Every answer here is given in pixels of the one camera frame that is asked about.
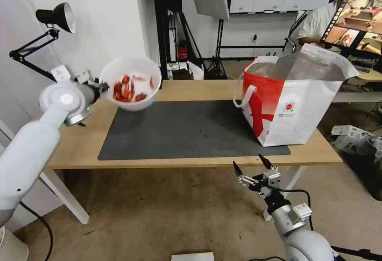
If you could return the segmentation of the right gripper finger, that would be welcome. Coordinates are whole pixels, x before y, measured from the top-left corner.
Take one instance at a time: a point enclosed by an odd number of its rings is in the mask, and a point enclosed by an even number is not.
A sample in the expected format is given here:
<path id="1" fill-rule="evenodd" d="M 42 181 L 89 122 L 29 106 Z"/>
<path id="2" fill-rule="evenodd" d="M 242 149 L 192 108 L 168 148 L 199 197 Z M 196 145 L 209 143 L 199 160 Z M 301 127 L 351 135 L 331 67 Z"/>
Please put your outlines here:
<path id="1" fill-rule="evenodd" d="M 278 167 L 277 166 L 274 166 L 267 158 L 265 158 L 263 155 L 261 154 L 258 154 L 261 162 L 263 163 L 263 165 L 265 166 L 265 168 L 267 169 L 267 171 L 276 171 L 278 172 Z"/>
<path id="2" fill-rule="evenodd" d="M 233 161 L 233 166 L 238 183 L 242 184 L 244 187 L 254 186 L 254 179 L 244 175 L 235 161 Z"/>

